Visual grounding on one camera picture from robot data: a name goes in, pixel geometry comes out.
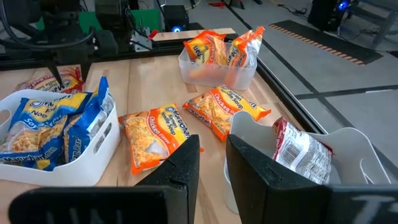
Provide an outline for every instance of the chicken flavor ramen package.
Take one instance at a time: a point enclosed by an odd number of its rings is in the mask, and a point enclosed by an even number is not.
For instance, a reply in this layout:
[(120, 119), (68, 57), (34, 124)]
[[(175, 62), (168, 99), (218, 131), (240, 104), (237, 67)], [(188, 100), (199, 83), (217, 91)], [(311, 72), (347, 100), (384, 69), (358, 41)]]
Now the chicken flavor ramen package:
[(225, 141), (229, 134), (231, 119), (236, 112), (247, 111), (256, 121), (271, 112), (245, 100), (226, 85), (189, 100), (184, 103), (183, 108), (211, 128), (222, 141)]
[(59, 69), (59, 73), (63, 88), (51, 73), (47, 73), (19, 84), (15, 91), (30, 89), (51, 91), (54, 93), (79, 93), (83, 90), (84, 82), (81, 80), (80, 68), (61, 68)]
[(239, 68), (252, 68), (256, 66), (257, 55), (260, 51), (262, 33), (265, 28), (258, 27), (255, 32), (247, 31), (242, 36), (232, 41), (232, 46), (229, 48), (228, 62), (230, 70), (226, 76), (225, 84), (234, 87), (237, 79), (236, 71)]
[(106, 77), (101, 77), (99, 87), (87, 102), (83, 113), (72, 118), (64, 130), (65, 160), (77, 159), (90, 144), (114, 108)]
[(226, 65), (225, 35), (205, 30), (190, 41), (185, 41), (184, 46), (190, 60), (198, 64)]
[(76, 93), (49, 102), (22, 98), (0, 147), (0, 161), (55, 161), (62, 153), (69, 116), (81, 113), (90, 95)]
[(131, 172), (158, 166), (190, 133), (175, 104), (119, 117), (130, 142)]

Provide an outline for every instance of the white storage basket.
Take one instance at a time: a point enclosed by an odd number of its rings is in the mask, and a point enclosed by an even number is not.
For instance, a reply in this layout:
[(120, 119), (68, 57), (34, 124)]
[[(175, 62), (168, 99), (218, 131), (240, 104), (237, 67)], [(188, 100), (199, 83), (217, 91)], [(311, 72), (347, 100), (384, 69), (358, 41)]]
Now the white storage basket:
[[(52, 101), (66, 94), (39, 90), (17, 91), (0, 101), (0, 111), (8, 110), (9, 119), (0, 126), (0, 138), (7, 136), (11, 118), (22, 97)], [(92, 186), (101, 178), (120, 142), (120, 130), (116, 107), (78, 159), (58, 166), (53, 171), (44, 171), (0, 163), (0, 179), (45, 186)]]
[[(275, 153), (276, 136), (273, 128), (255, 122), (245, 111), (234, 114), (230, 133), (237, 135), (269, 157)], [(361, 131), (341, 128), (330, 134), (309, 133), (309, 135), (333, 149), (330, 184), (391, 184), (370, 140)], [(225, 204), (231, 211), (238, 213), (226, 159), (224, 177)]]

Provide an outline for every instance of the wooden table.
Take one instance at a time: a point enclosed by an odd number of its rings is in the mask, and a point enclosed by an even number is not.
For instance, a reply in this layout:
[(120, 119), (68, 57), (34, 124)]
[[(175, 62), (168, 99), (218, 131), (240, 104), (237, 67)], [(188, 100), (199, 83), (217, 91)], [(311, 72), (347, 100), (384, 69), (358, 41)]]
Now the wooden table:
[[(224, 31), (224, 33), (233, 32), (231, 29), (224, 29)], [(174, 38), (187, 38), (197, 33), (180, 32), (172, 35)], [(12, 93), (18, 83), (46, 71), (46, 68), (38, 68), (1, 72), (1, 99)], [(241, 223), (239, 216), (231, 212), (223, 201), (225, 142), (221, 142), (211, 129), (181, 107), (190, 98), (212, 88), (185, 84), (178, 67), (178, 55), (95, 63), (88, 74), (85, 90), (95, 90), (103, 75), (108, 78), (119, 116), (157, 108), (169, 103), (177, 104), (181, 117), (190, 132), (199, 134), (201, 147), (205, 149), (205, 152), (200, 154), (200, 179), (195, 223)], [(272, 125), (277, 118), (283, 115), (298, 125), (283, 103), (258, 74), (255, 75), (249, 90), (239, 91), (239, 93), (250, 101), (272, 109), (272, 113), (260, 122)], [(118, 149), (97, 186), (133, 186), (151, 172), (151, 170), (147, 170), (139, 175), (132, 175), (130, 166), (128, 141), (123, 135)], [(14, 197), (37, 187), (39, 186), (0, 180), (0, 223), (8, 222), (7, 209)]]

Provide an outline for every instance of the red object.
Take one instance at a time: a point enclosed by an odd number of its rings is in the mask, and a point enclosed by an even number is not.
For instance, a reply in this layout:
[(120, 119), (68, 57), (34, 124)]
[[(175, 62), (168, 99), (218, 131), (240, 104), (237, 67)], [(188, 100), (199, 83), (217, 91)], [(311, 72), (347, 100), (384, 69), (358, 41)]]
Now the red object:
[(152, 32), (149, 34), (148, 39), (149, 39), (149, 40), (152, 40), (152, 39), (156, 36), (157, 33), (159, 33), (158, 30), (152, 31)]
[(209, 3), (209, 6), (214, 6), (214, 7), (220, 7), (224, 9), (225, 2), (214, 2), (214, 3)]

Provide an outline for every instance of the ramen noodle packet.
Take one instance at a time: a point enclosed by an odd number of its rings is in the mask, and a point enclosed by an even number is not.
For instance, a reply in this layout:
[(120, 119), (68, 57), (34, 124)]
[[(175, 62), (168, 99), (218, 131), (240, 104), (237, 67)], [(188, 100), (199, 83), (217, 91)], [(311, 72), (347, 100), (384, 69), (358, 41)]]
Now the ramen noodle packet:
[(192, 40), (185, 41), (184, 46), (190, 60), (200, 65), (205, 63), (226, 65), (225, 36), (205, 30)]
[(256, 121), (271, 113), (271, 110), (245, 100), (226, 85), (187, 101), (183, 108), (211, 128), (222, 141), (229, 134), (232, 116), (236, 112), (247, 111)]
[(119, 117), (130, 142), (131, 172), (158, 166), (189, 138), (175, 104)]
[(277, 135), (274, 160), (317, 184), (329, 183), (332, 149), (283, 117), (272, 127)]
[(0, 161), (55, 160), (62, 153), (69, 116), (81, 113), (90, 96), (76, 93), (53, 101), (22, 98), (0, 146)]
[(101, 77), (99, 87), (87, 102), (83, 113), (73, 117), (64, 129), (65, 161), (77, 159), (102, 127), (114, 108), (106, 77)]
[(63, 88), (51, 73), (46, 73), (40, 77), (20, 83), (15, 91), (29, 89), (54, 93), (79, 93), (83, 90), (84, 82), (81, 80), (80, 68), (60, 68), (58, 71), (62, 79)]
[(234, 88), (240, 68), (252, 68), (257, 65), (257, 55), (264, 31), (265, 28), (260, 26), (255, 32), (249, 30), (232, 41), (227, 62), (230, 68), (225, 78), (225, 84), (229, 87)]

